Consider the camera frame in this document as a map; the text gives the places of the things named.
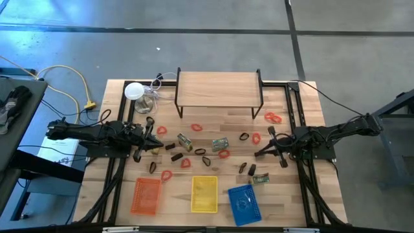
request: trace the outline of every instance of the orange basket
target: orange basket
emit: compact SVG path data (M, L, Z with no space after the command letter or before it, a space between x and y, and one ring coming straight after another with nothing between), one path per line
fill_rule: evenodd
M161 180L138 178L135 183L131 214L154 216L160 199Z

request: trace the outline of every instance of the plastic basket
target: plastic basket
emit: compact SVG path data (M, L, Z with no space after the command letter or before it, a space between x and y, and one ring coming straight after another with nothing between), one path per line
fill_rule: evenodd
M154 216L160 199L161 180L138 178L135 183L131 214Z
M228 190L235 224L241 225L261 221L261 214L251 184Z
M191 191L191 212L217 213L217 177L195 176Z

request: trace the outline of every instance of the black rubber band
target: black rubber band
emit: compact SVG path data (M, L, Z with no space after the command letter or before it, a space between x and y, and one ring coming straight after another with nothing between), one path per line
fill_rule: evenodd
M210 166L210 165L212 164L212 161L211 161L209 158L205 157L205 156L203 156L203 157L202 157L202 162L203 162L206 166Z
M249 134L248 133L242 133L239 137L240 140L247 140L249 138Z
M171 161L174 162L176 160L181 159L182 157L183 157L182 153L178 153L178 154L176 154L176 155L174 155L174 156L171 157Z
M166 146L166 150L171 150L173 148L175 148L175 143Z
M247 165L247 162L244 162L240 165L239 174L243 173L243 171L245 170L246 165Z
M256 164L252 164L248 171L248 175L253 176L255 171L256 171Z
M149 166L149 173L152 174L155 172L155 169L157 169L157 164L155 162L151 162L151 165Z
M195 150L194 153L196 155L204 155L206 153L206 150L203 148L200 148L200 149Z

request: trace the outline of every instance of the yellow basket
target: yellow basket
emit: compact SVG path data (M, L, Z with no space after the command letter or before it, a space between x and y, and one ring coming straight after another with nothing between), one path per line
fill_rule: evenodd
M195 176L191 191L191 212L217 213L217 177Z

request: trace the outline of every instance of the black table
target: black table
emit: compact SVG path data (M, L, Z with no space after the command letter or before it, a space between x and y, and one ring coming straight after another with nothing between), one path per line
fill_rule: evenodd
M76 183L81 183L83 179L82 171L17 149L47 88L46 82L0 78L0 99L4 100L12 89L20 85L28 87L32 96L23 106L20 116L9 132L6 135L0 135L0 215L19 178L32 180L36 177L50 176ZM23 211L28 194L30 194L26 194L27 187L23 190L12 220L17 220L16 218L20 217Z

